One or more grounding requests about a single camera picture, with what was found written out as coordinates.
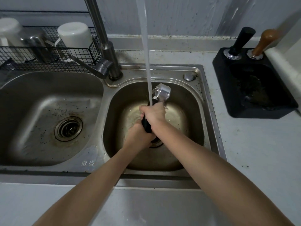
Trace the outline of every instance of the water stream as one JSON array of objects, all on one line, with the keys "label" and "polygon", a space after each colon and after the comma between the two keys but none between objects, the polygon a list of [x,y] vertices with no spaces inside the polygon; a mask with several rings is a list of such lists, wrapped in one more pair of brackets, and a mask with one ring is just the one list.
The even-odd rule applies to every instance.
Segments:
[{"label": "water stream", "polygon": [[147,27],[147,18],[146,18],[146,9],[145,9],[145,0],[136,0],[137,8],[138,8],[138,16],[140,21],[141,28],[141,37],[142,44],[144,49],[144,59],[145,59],[145,67],[146,67],[146,77],[148,80],[148,96],[150,101],[150,106],[153,106],[152,101],[152,88],[151,88],[151,69],[150,69],[150,59],[148,54],[148,27]]}]

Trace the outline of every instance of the person's left arm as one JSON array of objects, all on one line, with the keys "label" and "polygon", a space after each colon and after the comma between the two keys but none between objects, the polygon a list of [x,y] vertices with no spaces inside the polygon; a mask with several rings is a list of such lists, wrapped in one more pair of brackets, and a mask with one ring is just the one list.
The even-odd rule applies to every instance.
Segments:
[{"label": "person's left arm", "polygon": [[154,134],[146,133],[141,120],[128,131],[123,147],[98,170],[53,204],[33,226],[86,226],[134,157],[148,147]]}]

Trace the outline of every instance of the sink basin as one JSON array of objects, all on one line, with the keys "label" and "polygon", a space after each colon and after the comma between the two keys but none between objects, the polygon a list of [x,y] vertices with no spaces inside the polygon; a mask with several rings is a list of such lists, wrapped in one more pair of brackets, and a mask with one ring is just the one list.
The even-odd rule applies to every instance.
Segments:
[{"label": "sink basin", "polygon": [[102,96],[103,84],[88,73],[11,80],[0,90],[0,163],[50,166],[72,158],[93,132]]},{"label": "sink basin", "polygon": [[[187,137],[204,144],[202,118],[195,97],[183,86],[164,83],[171,88],[166,102],[166,119]],[[152,88],[158,83],[152,82]],[[139,106],[148,103],[146,82],[136,82],[121,88],[112,98],[103,132],[107,154],[114,156],[123,145],[128,129],[140,118]],[[144,171],[174,171],[183,168],[181,163],[162,144],[153,143],[151,149],[142,150],[129,164],[129,169]]]}]

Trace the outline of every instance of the stainless steel sink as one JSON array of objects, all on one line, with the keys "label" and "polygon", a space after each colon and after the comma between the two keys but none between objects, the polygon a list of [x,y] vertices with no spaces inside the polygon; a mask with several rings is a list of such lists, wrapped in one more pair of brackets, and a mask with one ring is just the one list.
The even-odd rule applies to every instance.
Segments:
[{"label": "stainless steel sink", "polygon": [[[0,93],[1,164],[49,166],[83,149],[95,126],[103,85],[87,73],[33,72],[10,81]],[[64,141],[79,129],[76,138]]]},{"label": "stainless steel sink", "polygon": [[[0,173],[68,171],[70,176],[92,172],[114,156],[140,116],[139,105],[148,99],[145,66],[121,68],[123,77],[114,82],[88,73],[53,72],[20,73],[8,81],[0,88]],[[187,73],[196,79],[186,81]],[[167,120],[226,159],[203,67],[151,65],[151,75],[153,87],[159,83],[171,87]],[[123,175],[127,182],[154,176],[189,179],[160,141],[141,151]]]}]

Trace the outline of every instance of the wire basket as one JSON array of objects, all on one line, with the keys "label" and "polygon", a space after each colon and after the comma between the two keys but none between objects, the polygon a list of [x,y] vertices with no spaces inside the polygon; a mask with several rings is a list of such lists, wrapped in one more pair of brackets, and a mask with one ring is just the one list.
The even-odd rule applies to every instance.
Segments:
[{"label": "wire basket", "polygon": [[[48,39],[55,43],[58,39],[58,27],[38,27],[24,26],[25,28],[40,28],[46,32]],[[50,71],[50,72],[89,72],[84,67],[78,65],[75,61],[69,59],[68,54],[75,55],[84,63],[95,66],[102,59],[98,49],[99,39],[94,28],[89,28],[92,34],[93,42],[89,48],[66,48],[63,41],[59,41],[56,47],[1,47],[0,46],[0,70],[21,70],[21,71]],[[38,49],[41,52],[47,49],[55,54],[51,63],[42,63],[35,58],[31,49]]]}]

